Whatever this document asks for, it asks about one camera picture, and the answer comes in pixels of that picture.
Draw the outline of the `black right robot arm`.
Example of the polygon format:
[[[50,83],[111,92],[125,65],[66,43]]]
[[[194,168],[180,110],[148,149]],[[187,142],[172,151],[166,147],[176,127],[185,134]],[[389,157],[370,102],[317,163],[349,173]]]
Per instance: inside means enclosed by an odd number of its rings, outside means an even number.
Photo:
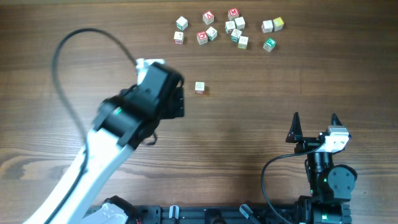
[[[333,155],[345,149],[351,135],[336,114],[331,124],[317,137],[305,137],[298,113],[294,113],[286,142],[295,143],[294,154],[307,156],[305,172],[310,184],[310,196],[301,196],[296,201],[294,223],[352,222],[348,202],[358,178],[350,166],[333,163]]]

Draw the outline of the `block red letter U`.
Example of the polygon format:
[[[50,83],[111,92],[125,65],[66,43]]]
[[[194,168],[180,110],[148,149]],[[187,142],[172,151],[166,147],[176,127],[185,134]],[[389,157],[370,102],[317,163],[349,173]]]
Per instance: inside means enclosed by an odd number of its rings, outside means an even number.
[[[195,94],[203,95],[205,92],[205,83],[196,82],[195,83]]]

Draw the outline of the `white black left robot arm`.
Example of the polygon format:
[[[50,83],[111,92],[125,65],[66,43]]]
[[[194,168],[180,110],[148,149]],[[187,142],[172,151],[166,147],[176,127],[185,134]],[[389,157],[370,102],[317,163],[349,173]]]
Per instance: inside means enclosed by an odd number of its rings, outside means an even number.
[[[28,223],[127,222],[127,213],[113,207],[103,215],[85,213],[113,173],[143,140],[154,134],[160,120],[184,115],[182,87],[152,95],[135,87],[104,100],[84,146],[45,202]]]

